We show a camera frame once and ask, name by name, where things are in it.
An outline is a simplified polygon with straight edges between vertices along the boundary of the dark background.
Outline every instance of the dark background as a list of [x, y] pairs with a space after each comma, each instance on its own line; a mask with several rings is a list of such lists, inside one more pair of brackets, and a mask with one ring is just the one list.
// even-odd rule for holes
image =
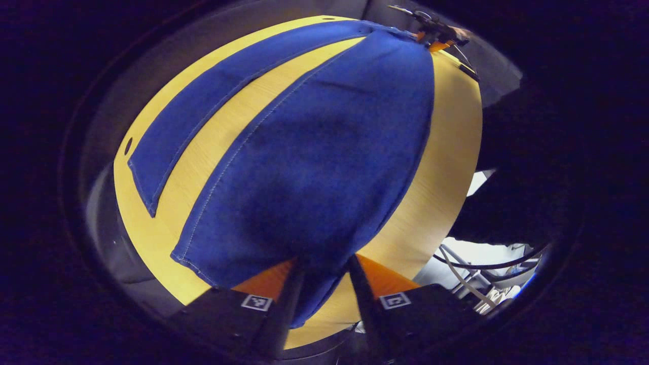
[[[135, 41], [144, 39], [140, 47], [145, 47], [208, 10], [258, 3], [273, 9], [279, 1], [2, 5], [2, 100], [8, 127], [2, 169], [8, 233], [0, 277], [2, 363], [161, 364], [202, 356], [142, 325], [95, 280], [65, 230], [58, 160], [75, 105]], [[360, 18], [384, 5], [296, 4], [281, 6], [284, 15], [353, 12]], [[561, 277], [514, 323], [477, 338], [481, 342], [470, 351], [440, 360], [647, 363], [647, 243], [640, 226], [647, 217], [640, 195], [647, 187], [641, 171], [647, 166], [646, 6], [559, 1], [439, 1], [430, 6], [492, 41], [551, 90], [563, 103], [567, 123], [582, 131], [589, 161], [578, 248]], [[254, 14], [245, 21], [258, 29], [276, 23], [272, 10]], [[137, 48], [129, 57], [137, 56]], [[116, 67], [128, 64], [129, 57]]]

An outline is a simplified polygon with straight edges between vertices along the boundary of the wooden table surface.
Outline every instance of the wooden table surface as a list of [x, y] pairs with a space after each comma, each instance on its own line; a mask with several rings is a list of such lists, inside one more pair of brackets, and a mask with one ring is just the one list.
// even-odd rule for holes
[[[190, 142], [160, 196], [151, 218], [138, 195], [127, 166], [130, 154], [160, 111], [193, 79], [220, 60], [272, 35], [326, 21], [335, 16], [297, 19], [254, 32], [216, 49], [179, 73], [144, 107], [124, 137], [114, 160], [119, 211], [136, 250], [156, 278], [187, 305], [209, 285], [169, 254], [203, 185], [241, 130], [281, 91], [305, 72], [360, 42], [363, 38], [326, 45], [294, 58], [256, 79], [221, 107]], [[478, 83], [458, 69], [456, 58], [432, 54], [435, 71], [434, 113], [419, 169], [410, 189], [382, 230], [362, 255], [414, 277], [435, 252], [457, 218], [471, 183], [482, 133]], [[129, 152], [124, 154], [132, 138]], [[349, 275], [331, 298], [306, 322], [291, 330], [286, 348], [303, 346], [334, 334], [360, 320]]]

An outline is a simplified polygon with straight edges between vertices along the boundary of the black cable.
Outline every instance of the black cable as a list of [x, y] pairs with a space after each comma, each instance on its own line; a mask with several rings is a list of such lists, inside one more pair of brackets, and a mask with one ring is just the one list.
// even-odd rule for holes
[[[533, 250], [532, 252], [528, 253], [527, 255], [523, 255], [520, 258], [517, 258], [516, 260], [508, 261], [508, 262], [503, 262], [502, 264], [490, 264], [490, 265], [466, 265], [466, 264], [460, 264], [459, 262], [451, 262], [450, 264], [453, 265], [455, 268], [461, 268], [461, 269], [473, 269], [473, 270], [493, 270], [493, 269], [504, 269], [508, 268], [510, 266], [518, 265], [521, 262], [525, 262], [532, 257], [538, 255], [539, 253], [545, 251], [546, 248], [550, 245], [549, 242], [546, 242], [539, 246], [539, 248]], [[439, 257], [437, 255], [433, 255], [434, 258], [436, 258], [438, 261], [444, 262], [445, 264], [448, 264], [448, 262], [443, 258]]]

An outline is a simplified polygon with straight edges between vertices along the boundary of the white stitching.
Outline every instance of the white stitching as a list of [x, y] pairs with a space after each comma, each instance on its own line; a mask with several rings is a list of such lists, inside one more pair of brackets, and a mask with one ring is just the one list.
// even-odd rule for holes
[[220, 100], [219, 100], [219, 101], [214, 105], [214, 107], [212, 107], [212, 108], [207, 112], [207, 114], [205, 114], [205, 116], [204, 116], [203, 118], [201, 118], [201, 120], [200, 120], [199, 123], [196, 125], [196, 127], [194, 127], [194, 128], [191, 130], [191, 132], [190, 132], [190, 134], [187, 136], [187, 138], [185, 138], [185, 140], [182, 142], [182, 144], [178, 147], [178, 149], [176, 150], [176, 153], [174, 153], [173, 158], [171, 159], [171, 162], [170, 162], [169, 165], [167, 166], [167, 169], [166, 169], [164, 175], [162, 175], [162, 179], [160, 179], [160, 182], [158, 183], [158, 187], [157, 187], [156, 190], [153, 192], [153, 199], [155, 200], [155, 197], [156, 197], [156, 196], [161, 192], [161, 190], [162, 190], [162, 188], [163, 188], [163, 183], [165, 183], [165, 182], [167, 181], [167, 179], [165, 179], [165, 177], [169, 177], [169, 175], [171, 174], [171, 170], [173, 169], [173, 166], [175, 166], [175, 163], [178, 162], [178, 161], [177, 161], [178, 154], [181, 152], [181, 150], [182, 150], [182, 151], [185, 150], [183, 147], [185, 147], [185, 148], [187, 147], [187, 145], [189, 144], [189, 143], [188, 143], [188, 140], [191, 140], [191, 139], [195, 136], [195, 133], [194, 133], [194, 132], [197, 130], [197, 128], [202, 128], [203, 125], [206, 123], [207, 119], [211, 118], [211, 116], [214, 115], [214, 113], [216, 113], [216, 110], [217, 110], [218, 108], [220, 108], [219, 104], [221, 104], [221, 102], [222, 102], [223, 100], [225, 100], [225, 99], [229, 99], [229, 98], [232, 98], [233, 95], [237, 94], [237, 92], [240, 91], [240, 90], [237, 90], [237, 88], [239, 88], [239, 86], [241, 86], [241, 85], [244, 84], [244, 83], [250, 83], [250, 82], [252, 82], [254, 79], [257, 79], [259, 76], [263, 75], [264, 73], [267, 73], [267, 72], [270, 71], [271, 69], [276, 68], [278, 65], [283, 64], [283, 63], [286, 62], [287, 60], [290, 60], [290, 59], [295, 58], [295, 57], [299, 57], [299, 56], [301, 56], [301, 55], [303, 55], [303, 54], [305, 54], [305, 53], [307, 53], [307, 52], [313, 51], [314, 49], [320, 48], [320, 47], [322, 47], [322, 46], [324, 46], [324, 45], [334, 44], [334, 43], [337, 43], [337, 42], [342, 42], [342, 41], [344, 41], [344, 40], [350, 40], [350, 39], [353, 39], [353, 38], [360, 38], [360, 37], [362, 37], [362, 36], [363, 36], [362, 33], [361, 33], [361, 35], [354, 34], [353, 36], [349, 36], [349, 37], [346, 37], [346, 38], [340, 38], [340, 39], [337, 39], [337, 40], [334, 40], [334, 41], [327, 41], [327, 42], [325, 42], [325, 43], [322, 43], [322, 44], [319, 44], [319, 45], [313, 46], [312, 48], [309, 48], [309, 49], [307, 49], [307, 50], [300, 50], [299, 52], [293, 53], [292, 55], [290, 55], [290, 56], [288, 56], [288, 57], [286, 57], [286, 58], [283, 58], [282, 60], [279, 60], [279, 61], [275, 62], [274, 64], [272, 64], [272, 65], [270, 65], [270, 66], [267, 66], [267, 67], [264, 68], [264, 69], [261, 69], [260, 71], [257, 71], [256, 73], [252, 74], [252, 76], [249, 76], [249, 77], [247, 77], [246, 79], [243, 79], [243, 80], [242, 80], [239, 84], [237, 84], [237, 86], [235, 86], [235, 87], [234, 87], [234, 88], [233, 88], [229, 93], [227, 93], [224, 97], [222, 97], [222, 98], [221, 98], [221, 99], [220, 99]]
[[[133, 172], [133, 177], [134, 177], [134, 182], [135, 182], [135, 187], [137, 188], [138, 186], [140, 187], [138, 190], [138, 193], [140, 193], [143, 189], [142, 183], [140, 182], [140, 176], [138, 175], [138, 169], [135, 168], [135, 164], [129, 159], [127, 164], [130, 167], [130, 170]], [[151, 205], [153, 205], [153, 202], [149, 202], [145, 196], [142, 196], [143, 194], [140, 194], [140, 198], [144, 201], [144, 206], [147, 209], [147, 212], [149, 215], [151, 215]]]
[[352, 47], [350, 47], [350, 48], [344, 50], [343, 52], [340, 52], [338, 55], [336, 55], [336, 56], [330, 58], [330, 59], [327, 61], [327, 63], [326, 63], [324, 66], [322, 66], [319, 70], [317, 70], [316, 72], [314, 72], [314, 73], [312, 73], [311, 75], [309, 75], [309, 76], [307, 76], [306, 78], [304, 78], [304, 80], [302, 80], [302, 82], [300, 82], [300, 84], [298, 84], [298, 85], [297, 85], [297, 86], [296, 86], [296, 87], [295, 87], [295, 88], [294, 88], [290, 93], [286, 94], [286, 96], [284, 96], [284, 98], [282, 98], [282, 100], [280, 100], [280, 102], [277, 103], [277, 105], [275, 105], [275, 106], [273, 107], [273, 109], [271, 109], [271, 110], [270, 110], [270, 111], [269, 111], [269, 112], [268, 112], [268, 113], [263, 117], [263, 119], [259, 121], [259, 123], [257, 123], [257, 125], [255, 126], [255, 128], [254, 128], [254, 129], [253, 129], [253, 130], [248, 134], [248, 136], [246, 136], [245, 140], [241, 143], [241, 145], [239, 146], [239, 148], [237, 148], [237, 150], [236, 150], [236, 152], [234, 153], [234, 155], [232, 155], [232, 157], [231, 157], [230, 160], [228, 161], [228, 164], [225, 166], [225, 168], [223, 168], [223, 171], [221, 172], [221, 174], [220, 174], [219, 177], [217, 178], [217, 180], [216, 180], [216, 182], [214, 183], [214, 185], [212, 185], [212, 188], [210, 189], [210, 193], [209, 193], [207, 199], [205, 200], [205, 203], [203, 204], [203, 206], [202, 206], [202, 208], [201, 208], [201, 213], [199, 214], [199, 217], [196, 219], [196, 223], [194, 223], [194, 227], [193, 227], [193, 229], [191, 230], [190, 239], [189, 239], [188, 242], [187, 242], [187, 247], [185, 248], [185, 252], [182, 254], [182, 258], [185, 258], [185, 256], [187, 255], [187, 251], [189, 251], [189, 249], [190, 249], [191, 241], [193, 240], [193, 237], [194, 237], [194, 232], [196, 232], [196, 227], [198, 227], [198, 224], [200, 223], [201, 218], [202, 218], [202, 214], [203, 214], [203, 212], [205, 212], [205, 208], [207, 207], [207, 204], [210, 202], [210, 200], [211, 200], [211, 198], [212, 198], [212, 194], [214, 193], [214, 189], [216, 188], [216, 185], [221, 181], [221, 178], [223, 177], [223, 174], [225, 174], [225, 172], [227, 171], [228, 167], [230, 166], [230, 164], [232, 163], [232, 161], [234, 160], [234, 158], [237, 157], [237, 154], [239, 153], [239, 151], [241, 151], [241, 148], [246, 144], [246, 142], [248, 142], [248, 139], [252, 136], [252, 134], [257, 130], [257, 128], [259, 128], [259, 126], [260, 126], [260, 125], [261, 125], [261, 124], [266, 120], [266, 118], [268, 118], [268, 116], [270, 116], [270, 115], [275, 111], [275, 109], [277, 109], [277, 107], [279, 107], [279, 106], [280, 106], [280, 105], [281, 105], [281, 104], [282, 104], [282, 103], [283, 103], [283, 102], [284, 102], [284, 101], [285, 101], [285, 100], [286, 100], [286, 99], [287, 99], [287, 98], [288, 98], [292, 93], [294, 93], [296, 90], [298, 90], [300, 87], [302, 87], [302, 85], [304, 85], [304, 83], [305, 83], [308, 79], [311, 79], [313, 76], [317, 75], [320, 71], [322, 71], [322, 70], [324, 70], [325, 68], [329, 67], [329, 65], [331, 65], [335, 60], [337, 60], [340, 56], [344, 55], [347, 51], [349, 51], [349, 50], [352, 49], [352, 48], [354, 48], [354, 47], [352, 46]]
[[177, 260], [179, 260], [179, 261], [183, 261], [184, 263], [189, 264], [192, 268], [195, 268], [195, 269], [196, 269], [196, 274], [197, 274], [197, 275], [202, 275], [202, 276], [204, 277], [204, 279], [208, 281], [208, 284], [209, 284], [209, 285], [212, 285], [212, 286], [219, 286], [216, 282], [214, 282], [214, 280], [210, 279], [209, 276], [205, 275], [205, 273], [203, 273], [203, 272], [201, 271], [201, 269], [199, 269], [196, 265], [192, 264], [191, 261], [189, 261], [189, 260], [185, 260], [184, 258], [180, 258], [180, 257], [178, 257], [178, 255], [173, 255], [173, 256], [174, 256]]

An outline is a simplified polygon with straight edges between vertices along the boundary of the blue fabric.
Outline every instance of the blue fabric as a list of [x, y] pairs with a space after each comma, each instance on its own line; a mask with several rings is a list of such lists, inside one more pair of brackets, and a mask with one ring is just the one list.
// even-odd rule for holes
[[232, 288], [299, 257], [308, 270], [293, 320], [300, 327], [408, 189], [433, 90], [430, 53], [391, 29], [303, 75], [230, 146], [172, 258]]
[[151, 217], [182, 152], [234, 94], [291, 58], [375, 29], [386, 28], [367, 21], [333, 21], [293, 29], [246, 47], [192, 81], [156, 117], [129, 159], [135, 185]]

